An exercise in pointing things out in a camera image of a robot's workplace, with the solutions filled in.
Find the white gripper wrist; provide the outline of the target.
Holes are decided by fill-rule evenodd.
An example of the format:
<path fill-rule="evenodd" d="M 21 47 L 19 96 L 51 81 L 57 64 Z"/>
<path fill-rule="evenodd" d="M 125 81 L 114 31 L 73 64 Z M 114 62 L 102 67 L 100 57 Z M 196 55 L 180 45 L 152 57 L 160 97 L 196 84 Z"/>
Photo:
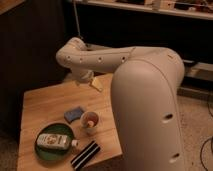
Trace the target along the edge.
<path fill-rule="evenodd" d="M 97 77 L 94 77 L 94 72 L 92 70 L 76 70 L 73 75 L 75 77 L 75 80 L 79 83 L 88 83 L 93 79 L 90 83 L 90 86 L 95 88 L 99 92 L 103 91 L 101 82 Z"/>

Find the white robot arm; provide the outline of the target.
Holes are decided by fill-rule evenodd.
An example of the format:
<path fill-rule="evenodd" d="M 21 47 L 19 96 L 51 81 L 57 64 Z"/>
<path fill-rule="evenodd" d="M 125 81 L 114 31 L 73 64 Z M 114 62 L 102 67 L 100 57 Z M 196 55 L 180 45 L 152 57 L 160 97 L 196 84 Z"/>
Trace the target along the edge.
<path fill-rule="evenodd" d="M 113 75 L 111 106 L 127 171 L 186 171 L 177 104 L 184 64 L 165 47 L 89 50 L 74 37 L 56 53 L 78 82 Z"/>

